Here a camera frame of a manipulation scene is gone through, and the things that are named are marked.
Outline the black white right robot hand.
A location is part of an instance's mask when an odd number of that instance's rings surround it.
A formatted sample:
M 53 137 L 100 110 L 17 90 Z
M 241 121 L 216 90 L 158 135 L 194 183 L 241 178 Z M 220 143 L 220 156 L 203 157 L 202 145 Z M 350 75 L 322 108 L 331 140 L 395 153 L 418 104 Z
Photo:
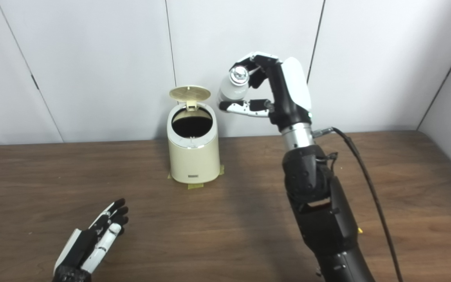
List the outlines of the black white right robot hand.
M 269 83 L 272 99 L 246 100 L 249 89 Z M 302 64 L 260 51 L 247 54 L 229 69 L 218 91 L 218 107 L 229 114 L 268 118 L 279 131 L 311 124 L 311 96 Z

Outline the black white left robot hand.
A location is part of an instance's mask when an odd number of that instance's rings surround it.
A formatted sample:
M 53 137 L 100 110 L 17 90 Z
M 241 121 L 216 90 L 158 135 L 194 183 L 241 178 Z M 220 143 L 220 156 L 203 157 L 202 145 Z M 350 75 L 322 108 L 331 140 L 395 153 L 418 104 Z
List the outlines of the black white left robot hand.
M 55 263 L 52 281 L 91 282 L 93 272 L 115 240 L 124 233 L 128 211 L 126 200 L 118 199 L 87 229 L 75 229 Z

